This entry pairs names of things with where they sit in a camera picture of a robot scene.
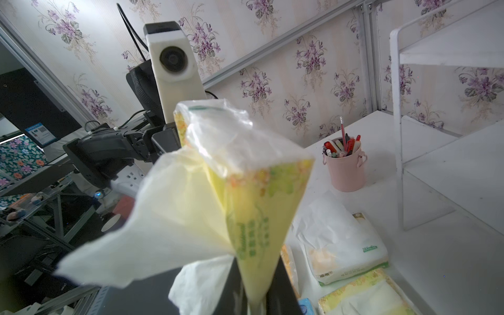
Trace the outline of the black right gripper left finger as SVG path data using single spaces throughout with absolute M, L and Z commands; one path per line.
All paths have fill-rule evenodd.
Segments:
M 243 314 L 244 288 L 236 261 L 218 257 L 101 289 L 91 314 Z

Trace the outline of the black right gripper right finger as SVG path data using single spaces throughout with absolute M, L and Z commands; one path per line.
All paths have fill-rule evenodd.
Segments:
M 266 294 L 267 315 L 302 315 L 290 278 L 280 257 Z

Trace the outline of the blue cartoon tissue pack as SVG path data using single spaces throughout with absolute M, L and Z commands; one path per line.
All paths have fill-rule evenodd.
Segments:
M 298 303 L 299 303 L 299 307 L 300 307 L 302 315 L 315 315 L 316 314 L 314 311 L 314 308 L 312 306 L 312 303 L 310 302 L 310 300 L 308 298 L 299 299 Z

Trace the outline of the orange tissue pack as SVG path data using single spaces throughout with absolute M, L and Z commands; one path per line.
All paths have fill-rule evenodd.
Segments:
M 298 284 L 298 275 L 297 275 L 297 269 L 295 266 L 295 261 L 293 258 L 293 252 L 287 244 L 284 244 L 282 246 L 280 256 L 282 258 L 283 264 L 285 266 L 287 275 L 290 279 L 291 286 L 293 288 L 294 294 L 297 299 L 299 299 L 301 296 L 299 294 L 299 284 Z

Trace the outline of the white green tissue pack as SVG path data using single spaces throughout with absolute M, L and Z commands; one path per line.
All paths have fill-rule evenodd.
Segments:
M 298 212 L 292 231 L 321 286 L 388 266 L 387 248 L 370 221 L 350 213 L 332 192 Z

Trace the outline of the yellow floral tissue pack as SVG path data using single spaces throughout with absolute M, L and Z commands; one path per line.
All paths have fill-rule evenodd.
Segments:
M 375 269 L 318 300 L 320 314 L 419 314 L 396 282 Z

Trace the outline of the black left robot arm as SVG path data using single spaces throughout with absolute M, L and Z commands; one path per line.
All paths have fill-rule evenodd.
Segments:
M 151 61 L 130 70 L 126 80 L 144 109 L 117 128 L 103 123 L 63 146 L 84 179 L 98 188 L 110 188 L 136 160 L 154 164 L 162 154 L 181 148 L 175 124 L 165 123 Z

